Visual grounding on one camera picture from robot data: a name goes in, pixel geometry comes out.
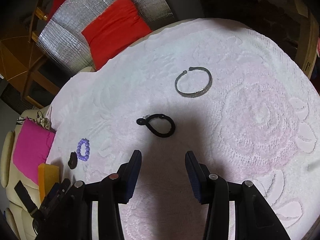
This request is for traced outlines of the pink white bedspread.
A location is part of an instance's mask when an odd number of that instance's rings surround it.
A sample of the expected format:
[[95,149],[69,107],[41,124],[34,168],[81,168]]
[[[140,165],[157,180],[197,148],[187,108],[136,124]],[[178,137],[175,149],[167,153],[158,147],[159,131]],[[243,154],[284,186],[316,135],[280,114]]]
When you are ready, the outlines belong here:
[[251,180],[291,239],[319,224],[319,94],[271,39],[199,19],[150,35],[94,73],[79,73],[48,111],[47,158],[93,183],[134,150],[142,168],[120,207],[126,239],[201,239],[187,151],[227,181]]

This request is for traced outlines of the orange box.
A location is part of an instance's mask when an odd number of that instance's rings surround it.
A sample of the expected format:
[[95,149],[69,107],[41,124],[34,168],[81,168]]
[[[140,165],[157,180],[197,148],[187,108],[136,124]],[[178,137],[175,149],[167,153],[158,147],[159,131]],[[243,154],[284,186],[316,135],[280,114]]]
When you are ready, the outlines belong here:
[[55,183],[60,182],[58,166],[42,163],[38,166],[39,194],[42,202]]

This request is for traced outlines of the beige leather couch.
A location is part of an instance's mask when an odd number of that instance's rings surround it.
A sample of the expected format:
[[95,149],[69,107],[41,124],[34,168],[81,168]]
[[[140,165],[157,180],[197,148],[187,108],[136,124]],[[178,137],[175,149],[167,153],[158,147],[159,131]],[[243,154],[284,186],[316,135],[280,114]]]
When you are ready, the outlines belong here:
[[5,190],[9,207],[5,209],[7,223],[18,239],[35,239],[36,233],[33,229],[33,218],[20,201],[14,187],[21,181],[27,189],[32,201],[39,207],[41,205],[39,186],[25,177],[13,163],[13,153],[17,137],[21,130],[20,125],[16,125],[12,131],[8,131],[2,140],[1,146],[1,189]]

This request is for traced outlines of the wooden shelf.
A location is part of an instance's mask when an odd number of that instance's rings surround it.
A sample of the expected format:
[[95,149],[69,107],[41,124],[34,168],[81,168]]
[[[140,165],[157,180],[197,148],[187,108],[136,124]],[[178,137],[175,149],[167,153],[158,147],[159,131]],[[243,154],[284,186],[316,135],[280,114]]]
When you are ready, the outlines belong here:
[[272,39],[310,78],[318,56],[319,22],[303,0],[257,0],[257,29]]

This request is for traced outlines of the red cushion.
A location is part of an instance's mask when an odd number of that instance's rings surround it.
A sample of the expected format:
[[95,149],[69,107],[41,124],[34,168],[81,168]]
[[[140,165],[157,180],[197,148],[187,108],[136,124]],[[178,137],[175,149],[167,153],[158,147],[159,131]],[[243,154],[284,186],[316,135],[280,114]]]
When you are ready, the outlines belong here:
[[99,70],[151,32],[132,0],[115,0],[81,33],[89,45],[95,69]]

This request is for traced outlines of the silver foil insulation mat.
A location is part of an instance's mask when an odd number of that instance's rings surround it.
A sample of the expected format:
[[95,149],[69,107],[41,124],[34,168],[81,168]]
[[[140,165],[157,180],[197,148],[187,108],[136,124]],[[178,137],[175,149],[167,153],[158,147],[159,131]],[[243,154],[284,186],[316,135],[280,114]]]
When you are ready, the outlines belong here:
[[[58,6],[40,33],[37,45],[62,69],[73,76],[85,67],[93,66],[89,45],[82,31],[115,0],[65,0]],[[166,0],[133,0],[152,30],[174,22]]]

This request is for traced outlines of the wooden chair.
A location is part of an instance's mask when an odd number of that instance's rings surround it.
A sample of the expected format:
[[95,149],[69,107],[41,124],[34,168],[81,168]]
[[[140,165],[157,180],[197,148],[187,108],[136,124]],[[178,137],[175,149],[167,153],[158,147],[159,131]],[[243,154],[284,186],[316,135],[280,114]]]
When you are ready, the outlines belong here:
[[23,101],[50,104],[67,76],[37,45],[51,0],[1,0],[1,79]]

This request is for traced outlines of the magenta cushion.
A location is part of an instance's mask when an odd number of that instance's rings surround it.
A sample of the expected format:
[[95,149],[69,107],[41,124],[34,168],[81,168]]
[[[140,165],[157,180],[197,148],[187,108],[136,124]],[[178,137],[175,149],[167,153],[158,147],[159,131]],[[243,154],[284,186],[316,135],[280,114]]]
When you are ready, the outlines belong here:
[[38,166],[45,163],[55,133],[25,119],[17,137],[13,163],[25,177],[38,184]]

